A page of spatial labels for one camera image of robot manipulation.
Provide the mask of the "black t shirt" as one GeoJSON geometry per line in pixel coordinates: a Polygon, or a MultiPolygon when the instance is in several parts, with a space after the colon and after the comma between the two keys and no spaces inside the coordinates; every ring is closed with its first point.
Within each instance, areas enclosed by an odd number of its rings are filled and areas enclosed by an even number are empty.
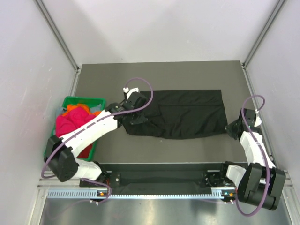
{"type": "Polygon", "coordinates": [[[143,91],[152,102],[141,111],[146,121],[123,124],[129,135],[194,139],[225,133],[227,118],[221,90],[143,91]]]}

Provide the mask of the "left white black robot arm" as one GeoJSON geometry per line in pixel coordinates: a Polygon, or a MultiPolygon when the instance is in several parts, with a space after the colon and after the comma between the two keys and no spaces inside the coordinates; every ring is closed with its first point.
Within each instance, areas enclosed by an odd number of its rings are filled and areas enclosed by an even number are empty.
{"type": "Polygon", "coordinates": [[[110,104],[97,117],[75,131],[51,136],[46,145],[44,162],[59,181],[89,179],[96,186],[106,182],[104,168],[97,162],[81,160],[79,154],[98,138],[121,127],[124,122],[138,120],[137,110],[150,103],[142,93],[134,91],[125,100],[110,104]]]}

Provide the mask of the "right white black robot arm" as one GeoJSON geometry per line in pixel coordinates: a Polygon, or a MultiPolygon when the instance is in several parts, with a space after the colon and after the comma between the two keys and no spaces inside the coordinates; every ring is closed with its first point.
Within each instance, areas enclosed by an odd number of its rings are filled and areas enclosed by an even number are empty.
{"type": "Polygon", "coordinates": [[[263,198],[266,185],[268,191],[263,208],[275,210],[278,207],[285,184],[285,172],[276,168],[270,160],[263,144],[262,131],[259,128],[261,119],[255,110],[243,109],[239,118],[225,127],[227,134],[238,140],[246,155],[247,168],[225,162],[226,169],[219,173],[223,185],[237,188],[240,202],[258,206],[263,198]]]}

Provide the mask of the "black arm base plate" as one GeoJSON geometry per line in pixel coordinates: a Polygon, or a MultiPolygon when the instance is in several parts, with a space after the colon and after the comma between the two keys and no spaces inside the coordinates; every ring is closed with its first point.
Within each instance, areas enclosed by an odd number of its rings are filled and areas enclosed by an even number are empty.
{"type": "Polygon", "coordinates": [[[217,173],[217,183],[225,175],[229,165],[247,168],[243,162],[215,162],[215,163],[130,163],[130,164],[102,164],[104,170],[97,181],[116,188],[128,184],[140,183],[193,183],[201,187],[206,186],[206,178],[217,173]]]}

